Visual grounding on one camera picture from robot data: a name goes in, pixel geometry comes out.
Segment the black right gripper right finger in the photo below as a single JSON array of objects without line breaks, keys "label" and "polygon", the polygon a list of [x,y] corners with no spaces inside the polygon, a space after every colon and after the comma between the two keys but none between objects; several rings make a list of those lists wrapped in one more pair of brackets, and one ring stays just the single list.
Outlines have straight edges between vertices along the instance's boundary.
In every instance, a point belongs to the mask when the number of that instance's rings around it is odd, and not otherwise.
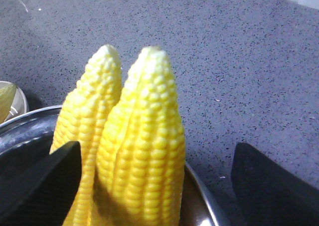
[{"label": "black right gripper right finger", "polygon": [[236,145],[231,182],[249,226],[319,224],[318,189],[250,144]]}]

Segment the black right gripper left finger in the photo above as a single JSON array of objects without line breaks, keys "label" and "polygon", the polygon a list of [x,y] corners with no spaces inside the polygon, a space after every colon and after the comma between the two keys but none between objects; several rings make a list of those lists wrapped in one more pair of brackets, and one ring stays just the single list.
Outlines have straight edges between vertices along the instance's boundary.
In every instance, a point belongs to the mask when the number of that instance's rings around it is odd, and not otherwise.
[{"label": "black right gripper left finger", "polygon": [[0,181],[2,226],[61,226],[82,176],[80,144],[71,141]]}]

